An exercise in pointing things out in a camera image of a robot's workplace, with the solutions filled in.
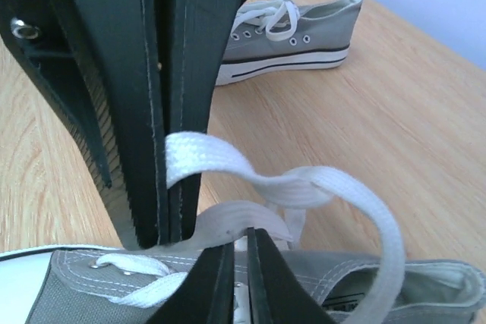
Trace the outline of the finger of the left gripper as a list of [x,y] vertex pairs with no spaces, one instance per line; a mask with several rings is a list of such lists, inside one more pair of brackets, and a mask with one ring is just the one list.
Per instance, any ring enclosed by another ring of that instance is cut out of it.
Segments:
[[1,0],[1,36],[73,137],[122,245],[165,240],[154,0]]
[[155,0],[156,69],[161,115],[156,119],[156,240],[176,243],[194,232],[200,174],[168,182],[165,138],[207,132],[210,106],[236,11],[245,0]]

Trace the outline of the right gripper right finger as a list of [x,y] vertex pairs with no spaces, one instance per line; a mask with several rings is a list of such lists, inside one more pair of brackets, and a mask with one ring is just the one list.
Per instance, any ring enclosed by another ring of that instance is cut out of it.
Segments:
[[248,289],[253,323],[334,322],[299,284],[266,230],[249,228],[247,237]]

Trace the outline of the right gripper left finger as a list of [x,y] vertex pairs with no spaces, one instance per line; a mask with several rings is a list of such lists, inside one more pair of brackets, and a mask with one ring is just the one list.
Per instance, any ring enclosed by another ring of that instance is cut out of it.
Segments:
[[234,316],[233,244],[202,252],[179,289],[148,324],[229,324]]

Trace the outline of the grey sneaker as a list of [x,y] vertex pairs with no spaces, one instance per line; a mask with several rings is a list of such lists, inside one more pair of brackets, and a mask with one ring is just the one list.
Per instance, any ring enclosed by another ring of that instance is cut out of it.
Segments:
[[293,0],[242,5],[236,13],[217,86],[274,71],[330,69],[349,53],[363,0],[298,6]]

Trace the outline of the grey sneaker sideways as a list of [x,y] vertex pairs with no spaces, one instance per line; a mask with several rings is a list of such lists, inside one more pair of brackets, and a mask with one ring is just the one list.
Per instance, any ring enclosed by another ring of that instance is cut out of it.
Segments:
[[253,323],[249,228],[267,231],[303,289],[333,323],[472,323],[484,274],[454,260],[408,261],[385,203],[336,168],[257,173],[207,132],[165,138],[168,182],[200,174],[193,234],[129,250],[50,245],[1,255],[3,323],[147,323],[202,252],[233,244],[232,323]]

